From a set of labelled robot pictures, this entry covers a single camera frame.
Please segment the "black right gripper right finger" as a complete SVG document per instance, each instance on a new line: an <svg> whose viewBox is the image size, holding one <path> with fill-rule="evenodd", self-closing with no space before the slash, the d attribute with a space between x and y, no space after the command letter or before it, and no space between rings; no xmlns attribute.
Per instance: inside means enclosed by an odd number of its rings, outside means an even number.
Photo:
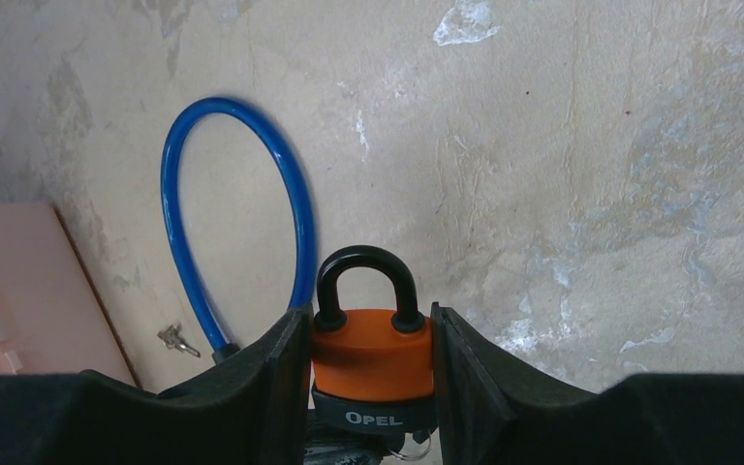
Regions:
<svg viewBox="0 0 744 465"><path fill-rule="evenodd" d="M545 374L434 304L448 464L744 464L744 374L639 373L599 393Z"/></svg>

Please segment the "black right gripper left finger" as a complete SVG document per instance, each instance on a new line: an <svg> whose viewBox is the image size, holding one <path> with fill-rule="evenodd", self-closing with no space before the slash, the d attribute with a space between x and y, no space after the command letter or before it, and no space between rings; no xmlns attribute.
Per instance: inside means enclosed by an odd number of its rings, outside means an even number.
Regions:
<svg viewBox="0 0 744 465"><path fill-rule="evenodd" d="M312 309L159 393L93 370L0 376L0 464L299 464Z"/></svg>

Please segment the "orange black padlock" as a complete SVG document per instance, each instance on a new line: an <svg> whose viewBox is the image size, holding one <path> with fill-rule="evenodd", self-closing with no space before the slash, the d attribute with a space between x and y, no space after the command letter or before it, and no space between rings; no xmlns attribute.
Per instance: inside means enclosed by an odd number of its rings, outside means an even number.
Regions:
<svg viewBox="0 0 744 465"><path fill-rule="evenodd" d="M394 308L341 308L338 280L359 267L386 276ZM311 393L317 419L368 435L434 431L433 329L419 311L408 266L380 247L347 246L325 260L316 291Z"/></svg>

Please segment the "black-headed key bunch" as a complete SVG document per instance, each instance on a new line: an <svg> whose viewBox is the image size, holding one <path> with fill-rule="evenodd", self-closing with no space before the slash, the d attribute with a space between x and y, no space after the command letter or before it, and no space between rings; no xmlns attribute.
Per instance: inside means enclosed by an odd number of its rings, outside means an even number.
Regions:
<svg viewBox="0 0 744 465"><path fill-rule="evenodd" d="M306 434L304 464L381 464L386 457L416 462L432 448L431 434L421 430L404 436L360 434L332 427Z"/></svg>

